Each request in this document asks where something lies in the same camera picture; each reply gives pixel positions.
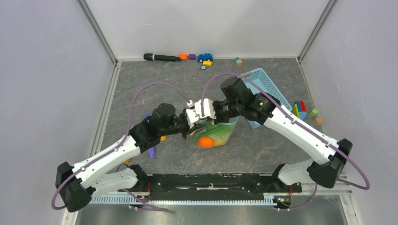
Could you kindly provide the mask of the green toy cabbage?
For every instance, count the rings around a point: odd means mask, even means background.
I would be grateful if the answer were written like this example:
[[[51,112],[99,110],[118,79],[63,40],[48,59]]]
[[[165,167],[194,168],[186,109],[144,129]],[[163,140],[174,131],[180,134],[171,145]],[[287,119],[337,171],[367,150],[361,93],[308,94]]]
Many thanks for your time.
[[[229,136],[233,133],[236,124],[234,123],[221,123],[212,124],[206,123],[199,130],[199,137],[209,136],[214,140],[227,140]]]

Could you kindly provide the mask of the clear zip top bag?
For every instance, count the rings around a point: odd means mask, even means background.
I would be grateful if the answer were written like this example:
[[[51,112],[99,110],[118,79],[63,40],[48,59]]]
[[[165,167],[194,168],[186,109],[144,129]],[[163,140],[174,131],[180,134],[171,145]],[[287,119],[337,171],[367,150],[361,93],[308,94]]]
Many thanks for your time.
[[[187,135],[186,143],[192,149],[205,149],[222,146],[227,143],[235,130],[239,117],[230,119],[227,123],[213,124],[201,121],[197,129]]]

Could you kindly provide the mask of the orange toy fruit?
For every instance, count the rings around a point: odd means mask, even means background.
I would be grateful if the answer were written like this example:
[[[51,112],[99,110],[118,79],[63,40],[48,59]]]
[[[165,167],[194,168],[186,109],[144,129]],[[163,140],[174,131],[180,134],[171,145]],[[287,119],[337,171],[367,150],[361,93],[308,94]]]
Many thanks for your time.
[[[202,148],[211,148],[214,146],[215,140],[209,136],[200,137],[196,144]]]

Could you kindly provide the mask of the yellow toy mango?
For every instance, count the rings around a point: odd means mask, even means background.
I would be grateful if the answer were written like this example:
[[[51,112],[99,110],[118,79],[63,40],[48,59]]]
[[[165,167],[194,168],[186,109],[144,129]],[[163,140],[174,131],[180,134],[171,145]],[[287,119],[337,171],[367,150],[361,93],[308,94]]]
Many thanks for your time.
[[[226,143],[226,141],[215,141],[214,144],[213,144],[213,147],[222,146],[222,145],[224,145],[225,143]]]

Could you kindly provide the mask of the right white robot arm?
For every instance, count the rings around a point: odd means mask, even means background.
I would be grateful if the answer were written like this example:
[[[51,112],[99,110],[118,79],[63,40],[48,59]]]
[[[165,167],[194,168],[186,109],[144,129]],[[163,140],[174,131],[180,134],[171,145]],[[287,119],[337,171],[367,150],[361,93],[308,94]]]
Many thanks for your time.
[[[226,100],[214,102],[217,119],[243,116],[282,134],[311,157],[299,163],[279,165],[271,178],[274,190],[284,191],[289,185],[303,181],[313,181],[325,188],[335,186],[346,164],[346,159],[337,151],[349,154],[350,141],[337,141],[322,134],[268,93],[253,94],[240,78],[230,77],[220,88]]]

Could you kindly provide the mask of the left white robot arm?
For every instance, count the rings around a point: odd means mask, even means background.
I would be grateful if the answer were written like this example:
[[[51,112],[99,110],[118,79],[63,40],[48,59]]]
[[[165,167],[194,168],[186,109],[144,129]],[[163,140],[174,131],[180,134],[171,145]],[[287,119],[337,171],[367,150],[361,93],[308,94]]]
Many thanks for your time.
[[[108,171],[124,159],[138,156],[158,145],[162,136],[188,135],[193,127],[191,115],[195,113],[194,102],[187,102],[188,109],[176,116],[175,107],[162,103],[149,118],[129,128],[127,134],[100,153],[70,165],[64,162],[57,167],[52,208],[76,212],[84,208],[92,198],[119,189],[134,188],[142,191],[147,186],[147,177],[127,168],[109,174]]]

